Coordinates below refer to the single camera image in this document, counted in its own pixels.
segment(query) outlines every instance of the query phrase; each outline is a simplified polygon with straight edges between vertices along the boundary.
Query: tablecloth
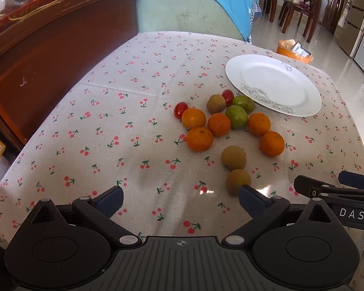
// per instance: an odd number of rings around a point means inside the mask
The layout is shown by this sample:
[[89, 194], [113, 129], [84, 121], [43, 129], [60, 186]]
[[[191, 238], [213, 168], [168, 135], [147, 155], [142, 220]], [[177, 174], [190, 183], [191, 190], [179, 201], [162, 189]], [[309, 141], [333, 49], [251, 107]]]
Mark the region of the tablecloth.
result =
[[[212, 94], [231, 89], [239, 95], [225, 65], [241, 54], [283, 60], [309, 77], [321, 94], [321, 110], [307, 118], [257, 105], [255, 112], [266, 113], [272, 130], [285, 139], [286, 148], [276, 158], [265, 156], [259, 139], [243, 130], [232, 130], [215, 138], [208, 151], [194, 153], [187, 148], [186, 129], [173, 115], [175, 105], [185, 101], [209, 117], [206, 102]], [[250, 220], [225, 189], [228, 170], [220, 155], [231, 145], [247, 153], [254, 188], [295, 203], [308, 201], [292, 187], [298, 175], [339, 185], [342, 170], [364, 174], [364, 146], [348, 107], [329, 76], [310, 65], [239, 40], [151, 32], [134, 37], [90, 69], [0, 182], [3, 248], [39, 199], [69, 204], [114, 185], [123, 188], [124, 204], [112, 220], [142, 238], [222, 239]], [[362, 231], [349, 233], [358, 244], [364, 240]]]

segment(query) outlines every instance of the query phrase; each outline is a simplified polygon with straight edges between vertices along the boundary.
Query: wooden cabinet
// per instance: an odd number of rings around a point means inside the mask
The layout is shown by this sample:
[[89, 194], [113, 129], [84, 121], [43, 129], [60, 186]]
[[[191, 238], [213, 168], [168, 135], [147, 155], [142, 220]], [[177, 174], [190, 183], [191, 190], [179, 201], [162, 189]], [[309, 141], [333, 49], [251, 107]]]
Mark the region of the wooden cabinet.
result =
[[0, 131], [16, 148], [93, 66], [137, 34], [135, 0], [61, 0], [0, 34]]

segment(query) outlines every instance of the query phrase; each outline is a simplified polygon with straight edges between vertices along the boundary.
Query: white plate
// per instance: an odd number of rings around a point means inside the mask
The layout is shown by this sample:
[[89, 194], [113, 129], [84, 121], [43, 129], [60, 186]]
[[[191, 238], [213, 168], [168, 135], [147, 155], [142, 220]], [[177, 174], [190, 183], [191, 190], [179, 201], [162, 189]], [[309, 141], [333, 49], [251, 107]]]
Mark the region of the white plate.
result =
[[282, 61], [260, 55], [241, 55], [228, 61], [225, 72], [239, 91], [274, 111], [308, 117], [321, 109], [321, 96], [314, 84]]

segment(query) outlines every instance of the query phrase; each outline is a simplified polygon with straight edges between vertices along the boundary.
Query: screw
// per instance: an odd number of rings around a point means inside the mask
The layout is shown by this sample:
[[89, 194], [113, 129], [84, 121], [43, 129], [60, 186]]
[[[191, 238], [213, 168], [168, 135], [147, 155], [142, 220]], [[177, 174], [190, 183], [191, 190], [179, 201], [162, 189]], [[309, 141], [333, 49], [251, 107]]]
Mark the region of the screw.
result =
[[230, 235], [225, 239], [225, 242], [230, 245], [240, 245], [244, 242], [244, 238], [239, 235]]
[[131, 245], [131, 244], [135, 244], [138, 241], [138, 239], [136, 236], [133, 236], [133, 235], [124, 235], [119, 239], [119, 241], [121, 244]]

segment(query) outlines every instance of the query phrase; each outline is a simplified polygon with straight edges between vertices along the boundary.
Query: green fruit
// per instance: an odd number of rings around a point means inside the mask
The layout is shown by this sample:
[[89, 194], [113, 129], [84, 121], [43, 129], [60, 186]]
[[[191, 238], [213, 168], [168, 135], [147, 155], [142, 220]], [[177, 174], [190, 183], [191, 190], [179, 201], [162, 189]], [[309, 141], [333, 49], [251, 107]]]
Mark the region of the green fruit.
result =
[[246, 113], [251, 113], [255, 109], [255, 102], [245, 95], [236, 96], [233, 99], [232, 105], [240, 106]]
[[238, 196], [239, 189], [242, 185], [251, 186], [251, 176], [243, 170], [231, 171], [225, 182], [225, 187], [231, 196]]
[[231, 121], [232, 129], [235, 130], [245, 128], [245, 125], [248, 122], [248, 115], [240, 106], [230, 106], [225, 112], [225, 115]]
[[228, 146], [222, 151], [221, 163], [233, 170], [242, 170], [247, 164], [247, 156], [242, 148], [238, 146]]
[[209, 113], [220, 113], [226, 105], [225, 98], [219, 94], [212, 95], [207, 102]]

